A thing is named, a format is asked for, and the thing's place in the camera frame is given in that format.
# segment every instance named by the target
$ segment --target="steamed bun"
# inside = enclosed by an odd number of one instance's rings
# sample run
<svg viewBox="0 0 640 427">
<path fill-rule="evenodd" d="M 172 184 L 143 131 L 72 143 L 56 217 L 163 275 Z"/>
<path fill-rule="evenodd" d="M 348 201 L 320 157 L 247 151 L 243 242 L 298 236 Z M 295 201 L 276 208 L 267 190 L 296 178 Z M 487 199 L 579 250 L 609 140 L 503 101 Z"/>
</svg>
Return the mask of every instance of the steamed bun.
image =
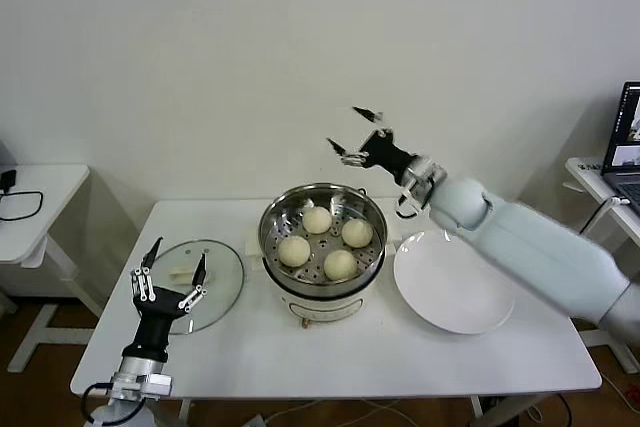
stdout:
<svg viewBox="0 0 640 427">
<path fill-rule="evenodd" d="M 331 213 L 324 207 L 312 207 L 302 216 L 302 226 L 310 234 L 323 234 L 331 227 Z"/>
<path fill-rule="evenodd" d="M 288 267 L 300 267 L 304 265 L 311 255 L 311 247 L 302 237 L 294 235 L 284 239 L 278 244 L 278 256 L 280 262 Z"/>
<path fill-rule="evenodd" d="M 342 240 L 350 247 L 359 249 L 371 242 L 373 227 L 365 220 L 351 219 L 342 228 Z"/>
<path fill-rule="evenodd" d="M 324 273 L 331 280 L 348 279 L 357 271 L 356 258 L 346 250 L 334 250 L 324 259 Z"/>
</svg>

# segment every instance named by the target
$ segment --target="table leg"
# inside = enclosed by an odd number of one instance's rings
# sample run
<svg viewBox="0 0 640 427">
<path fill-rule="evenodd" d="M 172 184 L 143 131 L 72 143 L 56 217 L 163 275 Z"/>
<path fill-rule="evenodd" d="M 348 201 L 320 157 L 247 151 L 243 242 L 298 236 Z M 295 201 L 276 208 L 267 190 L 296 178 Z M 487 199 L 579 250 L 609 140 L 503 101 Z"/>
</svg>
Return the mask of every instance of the table leg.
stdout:
<svg viewBox="0 0 640 427">
<path fill-rule="evenodd" d="M 78 266 L 48 234 L 47 254 L 56 264 L 60 280 L 96 317 L 100 317 L 104 309 L 104 300 L 100 298 L 101 296 L 96 292 L 95 287 L 78 281 Z"/>
<path fill-rule="evenodd" d="M 600 329 L 592 329 L 583 330 L 578 333 L 580 334 L 580 338 L 582 339 L 582 342 L 584 342 L 585 347 L 599 347 L 601 345 L 608 346 L 611 349 L 611 352 L 613 352 L 615 358 L 618 359 L 618 362 L 625 373 L 637 374 L 640 372 L 640 362 L 635 358 L 631 349 L 622 342 L 611 337 L 608 332 Z"/>
<path fill-rule="evenodd" d="M 513 397 L 507 397 L 498 405 L 485 412 L 481 417 L 472 421 L 469 427 L 497 427 L 513 419 L 549 395 L 551 394 L 515 395 Z"/>
<path fill-rule="evenodd" d="M 482 417 L 482 405 L 480 405 L 480 398 L 477 395 L 469 397 L 471 400 L 471 407 L 473 408 L 473 416 L 477 419 Z"/>
<path fill-rule="evenodd" d="M 180 414 L 178 418 L 184 423 L 189 421 L 189 410 L 191 410 L 191 399 L 184 399 L 180 404 Z"/>
<path fill-rule="evenodd" d="M 22 339 L 20 347 L 7 366 L 8 372 L 22 372 L 39 344 L 86 345 L 91 339 L 93 329 L 62 329 L 47 327 L 58 308 L 55 304 L 46 304 L 40 309 L 29 332 Z"/>
<path fill-rule="evenodd" d="M 167 412 L 157 402 L 148 402 L 147 405 L 151 412 L 153 412 L 153 417 L 155 418 L 158 427 L 188 427 L 186 422 L 167 414 Z"/>
<path fill-rule="evenodd" d="M 13 301 L 7 297 L 7 295 L 0 290 L 0 308 L 4 311 L 7 311 L 10 314 L 15 314 L 18 310 L 18 306 L 13 303 Z"/>
</svg>

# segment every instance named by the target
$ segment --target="white table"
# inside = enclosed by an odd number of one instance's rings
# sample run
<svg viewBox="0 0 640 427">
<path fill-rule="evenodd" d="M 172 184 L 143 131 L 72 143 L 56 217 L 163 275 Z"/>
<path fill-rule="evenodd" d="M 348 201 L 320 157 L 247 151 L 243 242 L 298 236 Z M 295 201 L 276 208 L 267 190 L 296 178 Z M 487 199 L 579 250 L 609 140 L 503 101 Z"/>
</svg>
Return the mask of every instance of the white table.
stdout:
<svg viewBox="0 0 640 427">
<path fill-rule="evenodd" d="M 102 307 L 90 289 L 76 280 L 77 266 L 48 234 L 53 222 L 89 176 L 89 168 L 86 165 L 19 165 L 0 166 L 0 172 L 12 168 L 16 169 L 17 175 L 11 193 L 40 191 L 44 198 L 42 208 L 35 216 L 16 222 L 0 221 L 0 264 L 35 268 L 40 266 L 46 252 L 53 259 L 59 278 L 99 316 Z M 33 204 L 32 199 L 22 196 L 6 197 L 0 201 L 0 216 L 28 212 Z M 2 304 L 9 312 L 15 311 L 15 304 L 6 296 Z M 9 372 L 22 372 L 38 344 L 86 344 L 89 341 L 92 329 L 47 328 L 56 307 L 53 304 L 43 306 L 9 363 Z"/>
<path fill-rule="evenodd" d="M 567 170 L 598 203 L 602 203 L 609 197 L 616 195 L 609 184 L 607 184 L 600 171 L 602 169 L 601 159 L 593 157 L 573 157 L 567 160 Z M 607 215 L 620 226 L 620 228 L 640 246 L 640 216 L 627 205 L 619 205 L 611 208 Z M 637 374 L 640 372 L 640 362 L 635 358 L 633 352 L 623 343 L 612 338 L 607 332 L 599 329 L 586 330 L 580 332 L 580 336 L 587 347 L 597 347 L 607 345 L 615 355 L 621 367 L 627 374 Z"/>
<path fill-rule="evenodd" d="M 213 238 L 242 255 L 247 234 L 256 228 L 269 202 L 157 203 L 76 370 L 71 390 L 81 394 L 90 384 L 110 379 L 119 365 L 122 349 L 133 339 L 138 324 L 129 271 L 140 264 L 158 236 L 164 236 L 164 249 L 194 238 Z M 385 212 L 393 212 L 392 200 L 378 203 Z M 393 222 L 403 228 L 396 219 Z M 426 218 L 422 222 L 433 228 Z M 415 221 L 406 225 L 415 226 Z M 231 311 L 202 331 L 170 338 L 164 373 L 174 379 L 172 397 L 442 397 L 600 386 L 600 375 L 569 319 L 527 292 L 516 288 L 513 315 L 498 330 L 477 336 L 449 334 L 405 304 L 391 267 L 385 265 L 364 310 L 304 330 L 277 300 L 266 272 L 253 270 L 245 262 L 246 283 Z M 516 398 L 510 406 L 517 413 L 539 398 Z M 478 421 L 484 418 L 492 420 L 487 414 Z M 501 418 L 506 420 L 504 412 L 478 425 L 495 425 L 493 421 Z"/>
</svg>

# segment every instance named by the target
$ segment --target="laptop screen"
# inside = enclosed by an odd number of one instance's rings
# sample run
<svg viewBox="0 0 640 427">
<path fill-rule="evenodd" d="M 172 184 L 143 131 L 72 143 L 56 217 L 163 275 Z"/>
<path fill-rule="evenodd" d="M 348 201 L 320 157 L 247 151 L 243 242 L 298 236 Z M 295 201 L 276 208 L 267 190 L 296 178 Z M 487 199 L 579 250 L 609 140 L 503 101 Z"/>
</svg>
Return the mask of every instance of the laptop screen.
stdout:
<svg viewBox="0 0 640 427">
<path fill-rule="evenodd" d="M 640 171 L 640 82 L 627 82 L 602 171 Z"/>
</svg>

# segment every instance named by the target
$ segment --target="white wall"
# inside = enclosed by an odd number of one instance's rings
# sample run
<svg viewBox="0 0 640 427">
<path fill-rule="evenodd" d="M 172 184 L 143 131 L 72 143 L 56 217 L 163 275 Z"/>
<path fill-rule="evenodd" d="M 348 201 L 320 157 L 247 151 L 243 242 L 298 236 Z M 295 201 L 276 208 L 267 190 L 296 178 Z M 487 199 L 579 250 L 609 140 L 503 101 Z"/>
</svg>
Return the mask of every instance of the white wall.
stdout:
<svg viewBox="0 0 640 427">
<path fill-rule="evenodd" d="M 402 147 L 515 197 L 559 153 L 601 147 L 610 126 L 594 123 L 640 77 L 636 5 L 0 0 L 0 139 L 22 163 L 90 164 L 140 226 L 160 198 L 320 180 L 394 193 L 326 144 L 359 145 L 355 104 L 384 110 Z"/>
</svg>

